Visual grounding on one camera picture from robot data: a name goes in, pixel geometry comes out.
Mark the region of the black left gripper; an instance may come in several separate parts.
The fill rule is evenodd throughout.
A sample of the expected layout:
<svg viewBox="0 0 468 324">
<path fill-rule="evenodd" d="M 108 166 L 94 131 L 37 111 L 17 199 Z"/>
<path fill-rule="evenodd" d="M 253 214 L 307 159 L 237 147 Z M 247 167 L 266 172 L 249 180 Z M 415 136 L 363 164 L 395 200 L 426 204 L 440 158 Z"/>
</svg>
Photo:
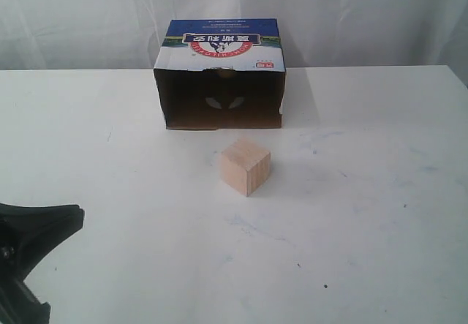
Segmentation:
<svg viewBox="0 0 468 324">
<path fill-rule="evenodd" d="M 76 204 L 1 204 L 1 323 L 49 323 L 50 305 L 41 303 L 24 279 L 53 249 L 83 228 L 84 216 Z"/>
</svg>

